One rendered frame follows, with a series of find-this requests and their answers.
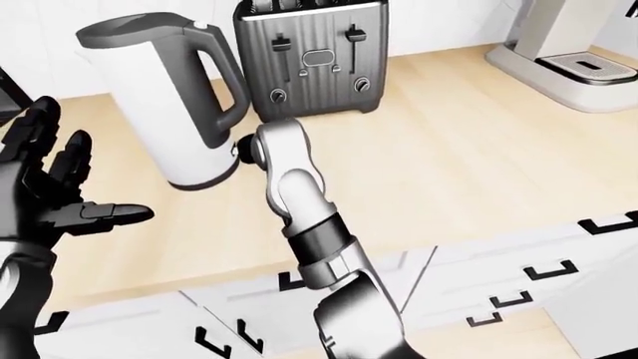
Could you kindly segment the white kitchen cabinet fronts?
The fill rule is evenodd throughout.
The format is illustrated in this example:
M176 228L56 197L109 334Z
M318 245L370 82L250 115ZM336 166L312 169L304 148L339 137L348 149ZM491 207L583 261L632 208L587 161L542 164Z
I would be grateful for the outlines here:
M624 214L598 225L627 220ZM638 247L638 228L590 235L576 223L492 240L424 247L375 260L375 268L401 310L407 328L430 328L498 312L502 319L533 307ZM569 259L578 273L529 280L522 271L554 271ZM312 312L325 290L280 292L278 274L101 304L70 314L59 331L36 335L42 359L222 359L194 343L196 326L215 346L232 347L230 359L276 359L320 347ZM526 290L533 301L496 309L489 298L510 299ZM259 355L237 334L264 340Z

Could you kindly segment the white coffee machine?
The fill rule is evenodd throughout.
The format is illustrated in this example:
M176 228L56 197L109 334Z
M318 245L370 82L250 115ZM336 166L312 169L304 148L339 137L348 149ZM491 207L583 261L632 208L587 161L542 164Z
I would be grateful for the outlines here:
M638 69L590 52L618 0L524 0L491 65L582 113L638 107Z

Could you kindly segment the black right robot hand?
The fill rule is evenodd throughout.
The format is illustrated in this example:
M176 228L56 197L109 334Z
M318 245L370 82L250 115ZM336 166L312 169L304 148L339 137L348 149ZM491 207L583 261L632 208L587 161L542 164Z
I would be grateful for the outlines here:
M236 146L238 157L244 164L256 164L255 153L253 151L254 134L249 134L238 140Z

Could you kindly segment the grey ribbed four-slot toaster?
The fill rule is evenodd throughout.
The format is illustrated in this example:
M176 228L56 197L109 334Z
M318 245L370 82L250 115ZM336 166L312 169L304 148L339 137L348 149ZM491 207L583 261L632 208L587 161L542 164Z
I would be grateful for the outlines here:
M389 12L389 0L240 0L235 38L261 122L376 110Z

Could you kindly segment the black appliance edge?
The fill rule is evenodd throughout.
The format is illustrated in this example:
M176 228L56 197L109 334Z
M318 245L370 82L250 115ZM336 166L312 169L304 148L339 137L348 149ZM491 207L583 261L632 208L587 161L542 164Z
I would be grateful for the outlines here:
M0 127L32 104L31 98L0 67Z

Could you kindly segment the white electric kettle grey handle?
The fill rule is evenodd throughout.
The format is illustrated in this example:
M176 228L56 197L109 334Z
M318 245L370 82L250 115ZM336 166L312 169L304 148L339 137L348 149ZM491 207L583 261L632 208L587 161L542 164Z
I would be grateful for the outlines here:
M76 38L172 187L203 190L232 176L230 130L250 96L218 27L154 12L95 23Z

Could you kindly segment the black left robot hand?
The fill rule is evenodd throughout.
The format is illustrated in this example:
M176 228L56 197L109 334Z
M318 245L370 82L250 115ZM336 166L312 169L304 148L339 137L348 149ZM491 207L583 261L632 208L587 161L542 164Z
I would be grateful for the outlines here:
M43 96L14 120L0 150L0 240L52 248L62 235L109 232L155 216L138 204L98 204L83 199L93 141L75 131L48 170L43 158L57 141L61 107Z

